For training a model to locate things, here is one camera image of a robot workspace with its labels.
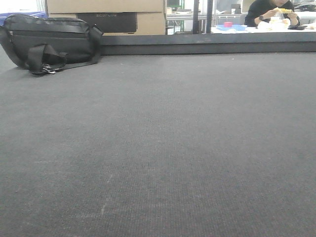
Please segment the black fabric shoulder bag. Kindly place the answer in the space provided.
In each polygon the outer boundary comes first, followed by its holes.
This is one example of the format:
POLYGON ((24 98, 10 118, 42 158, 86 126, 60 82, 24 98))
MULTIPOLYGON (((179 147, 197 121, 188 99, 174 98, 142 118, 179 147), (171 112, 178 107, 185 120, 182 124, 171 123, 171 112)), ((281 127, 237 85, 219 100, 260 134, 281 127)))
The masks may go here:
POLYGON ((0 28, 0 43, 15 65, 41 76, 96 64, 102 35, 81 19, 14 13, 0 28))

